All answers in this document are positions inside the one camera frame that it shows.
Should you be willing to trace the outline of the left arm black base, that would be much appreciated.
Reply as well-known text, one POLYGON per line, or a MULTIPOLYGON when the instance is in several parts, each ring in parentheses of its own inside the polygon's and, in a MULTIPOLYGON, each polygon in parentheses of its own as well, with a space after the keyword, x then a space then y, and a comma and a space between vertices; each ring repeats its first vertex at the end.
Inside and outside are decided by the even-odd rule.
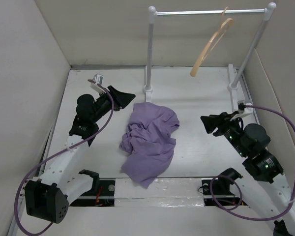
POLYGON ((82 170, 80 174, 92 178, 92 187, 70 204, 71 207, 114 207, 115 182, 113 178, 100 178, 99 174, 82 170))

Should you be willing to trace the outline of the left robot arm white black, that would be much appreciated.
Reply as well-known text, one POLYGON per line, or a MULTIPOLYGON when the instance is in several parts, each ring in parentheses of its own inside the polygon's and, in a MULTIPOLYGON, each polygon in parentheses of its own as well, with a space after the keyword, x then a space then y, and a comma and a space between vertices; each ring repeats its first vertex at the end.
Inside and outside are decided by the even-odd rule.
POLYGON ((102 130, 97 122, 107 113, 124 109, 136 97, 95 85, 99 97, 83 94, 77 99, 76 116, 65 144, 64 152, 55 157, 49 168, 37 179, 25 185, 27 214, 51 223, 60 223, 68 207, 84 193, 96 194, 100 189, 99 174, 78 170, 78 164, 102 130))

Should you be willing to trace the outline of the purple t shirt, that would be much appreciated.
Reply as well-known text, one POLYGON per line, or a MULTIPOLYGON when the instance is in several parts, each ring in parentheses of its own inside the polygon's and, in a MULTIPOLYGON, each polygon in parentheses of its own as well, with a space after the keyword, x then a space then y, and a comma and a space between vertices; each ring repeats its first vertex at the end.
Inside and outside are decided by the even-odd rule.
POLYGON ((164 173, 174 156, 180 126, 176 113, 150 102, 135 103, 119 148, 129 156, 121 166, 135 183, 147 189, 164 173))

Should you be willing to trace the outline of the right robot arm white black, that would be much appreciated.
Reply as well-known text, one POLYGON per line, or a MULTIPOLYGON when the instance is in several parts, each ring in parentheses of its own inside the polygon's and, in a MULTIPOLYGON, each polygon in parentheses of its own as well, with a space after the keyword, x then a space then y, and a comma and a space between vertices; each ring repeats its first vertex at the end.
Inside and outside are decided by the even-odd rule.
POLYGON ((219 115, 202 116, 208 134, 224 136, 235 151, 245 160, 248 174, 263 188, 266 194, 254 190, 238 171, 228 168, 211 179, 208 189, 216 205, 224 206, 215 191, 238 196, 234 207, 245 202, 257 214, 259 222, 266 222, 275 236, 295 236, 295 185, 289 188, 284 170, 276 157, 267 149, 270 137, 259 124, 243 124, 242 118, 249 111, 223 112, 219 115))

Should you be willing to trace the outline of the wooden clothes hanger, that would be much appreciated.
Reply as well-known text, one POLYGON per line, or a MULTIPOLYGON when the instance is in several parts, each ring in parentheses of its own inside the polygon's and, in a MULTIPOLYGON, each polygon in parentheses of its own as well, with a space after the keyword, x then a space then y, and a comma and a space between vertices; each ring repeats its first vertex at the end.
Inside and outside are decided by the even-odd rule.
POLYGON ((208 43, 203 48, 202 52, 200 53, 199 57, 195 61, 191 71, 190 76, 195 77, 198 73, 198 70, 200 66, 203 64, 205 59, 208 57, 210 52, 213 50, 213 48, 217 45, 217 43, 221 40, 221 38, 224 36, 224 34, 228 31, 228 29, 234 24, 234 20, 232 18, 227 18, 223 21, 223 16, 226 13, 226 11, 229 8, 226 7, 220 18, 220 26, 217 29, 217 31, 212 35, 211 39, 208 41, 208 43))

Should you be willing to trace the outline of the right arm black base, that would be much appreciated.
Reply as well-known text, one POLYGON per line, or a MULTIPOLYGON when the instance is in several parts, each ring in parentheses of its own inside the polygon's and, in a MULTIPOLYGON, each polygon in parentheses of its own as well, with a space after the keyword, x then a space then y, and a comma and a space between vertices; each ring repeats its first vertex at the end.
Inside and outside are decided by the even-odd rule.
MULTIPOLYGON (((232 180, 241 179, 242 175, 233 168, 228 168, 223 171, 221 175, 228 176, 232 180)), ((201 179, 201 185, 198 187, 197 191, 204 197, 204 206, 218 206, 211 196, 211 191, 209 189, 210 182, 212 177, 205 177, 201 179)), ((235 185, 225 178, 217 178, 212 184, 213 193, 215 194, 218 202, 223 206, 235 207, 238 203, 241 206, 246 206, 247 204, 244 201, 240 202, 239 194, 233 194, 230 191, 230 187, 235 187, 235 185)))

